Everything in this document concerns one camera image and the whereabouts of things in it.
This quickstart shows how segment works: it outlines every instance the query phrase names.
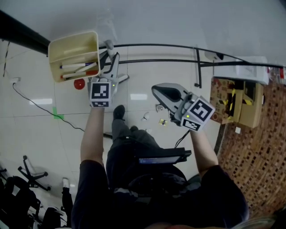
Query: forearm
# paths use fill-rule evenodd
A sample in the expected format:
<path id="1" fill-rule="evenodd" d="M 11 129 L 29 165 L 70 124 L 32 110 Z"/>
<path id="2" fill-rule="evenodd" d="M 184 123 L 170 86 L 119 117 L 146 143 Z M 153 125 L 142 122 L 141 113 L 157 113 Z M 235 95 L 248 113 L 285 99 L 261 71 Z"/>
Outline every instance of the forearm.
<path id="1" fill-rule="evenodd" d="M 102 164 L 104 109 L 92 108 L 81 141 L 80 160 L 93 160 Z"/>
<path id="2" fill-rule="evenodd" d="M 193 142 L 193 150 L 197 161 L 198 171 L 201 177 L 211 167 L 218 165 L 218 158 L 212 149 L 206 134 L 203 131 L 191 131 L 191 138 Z"/>

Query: plastic bin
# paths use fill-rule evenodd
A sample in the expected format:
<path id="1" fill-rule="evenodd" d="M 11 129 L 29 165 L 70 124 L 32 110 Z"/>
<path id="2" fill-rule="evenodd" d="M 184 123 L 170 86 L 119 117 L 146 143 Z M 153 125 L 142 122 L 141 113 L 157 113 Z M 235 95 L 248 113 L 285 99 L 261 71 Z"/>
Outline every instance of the plastic bin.
<path id="1" fill-rule="evenodd" d="M 100 74 L 98 36 L 94 31 L 75 34 L 72 36 L 60 38 L 49 44 L 49 62 L 55 82 L 65 82 L 85 77 L 98 76 Z M 79 64 L 86 62 L 96 62 L 97 66 L 88 71 L 97 70 L 97 74 L 88 76 L 74 76 L 62 79 L 61 75 L 74 73 L 78 68 L 64 68 L 61 65 Z"/>

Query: green tape cross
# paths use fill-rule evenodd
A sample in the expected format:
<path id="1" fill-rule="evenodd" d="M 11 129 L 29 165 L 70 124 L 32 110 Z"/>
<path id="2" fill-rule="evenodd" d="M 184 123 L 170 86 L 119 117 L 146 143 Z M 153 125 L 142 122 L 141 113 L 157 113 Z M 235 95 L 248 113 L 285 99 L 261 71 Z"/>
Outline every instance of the green tape cross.
<path id="1" fill-rule="evenodd" d="M 54 115 L 58 115 L 58 112 L 57 112 L 57 108 L 55 107 L 55 106 L 53 106 L 53 114 Z M 54 116 L 54 119 L 64 119 L 64 115 L 63 114 L 59 114 L 58 115 L 59 117 L 57 117 L 57 116 Z"/>

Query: sleeve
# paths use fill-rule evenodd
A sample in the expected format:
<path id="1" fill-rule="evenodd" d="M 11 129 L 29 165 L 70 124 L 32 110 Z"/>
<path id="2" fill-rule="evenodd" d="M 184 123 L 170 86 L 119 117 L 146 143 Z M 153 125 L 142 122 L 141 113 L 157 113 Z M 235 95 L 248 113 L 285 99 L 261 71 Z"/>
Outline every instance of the sleeve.
<path id="1" fill-rule="evenodd" d="M 109 196 L 104 167 L 95 161 L 83 161 L 80 165 L 78 191 L 71 213 L 72 228 L 104 228 Z"/>
<path id="2" fill-rule="evenodd" d="M 247 220 L 248 205 L 244 195 L 219 165 L 210 168 L 202 177 L 203 195 L 219 214 L 227 228 Z"/>

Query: red ball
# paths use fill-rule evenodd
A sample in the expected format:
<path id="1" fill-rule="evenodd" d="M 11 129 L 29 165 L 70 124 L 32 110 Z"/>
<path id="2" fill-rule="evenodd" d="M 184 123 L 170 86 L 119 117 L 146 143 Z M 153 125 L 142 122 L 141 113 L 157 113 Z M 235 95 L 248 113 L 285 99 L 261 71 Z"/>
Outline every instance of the red ball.
<path id="1" fill-rule="evenodd" d="M 75 86 L 76 89 L 82 90 L 85 86 L 85 81 L 84 79 L 78 79 L 73 82 L 73 85 Z"/>

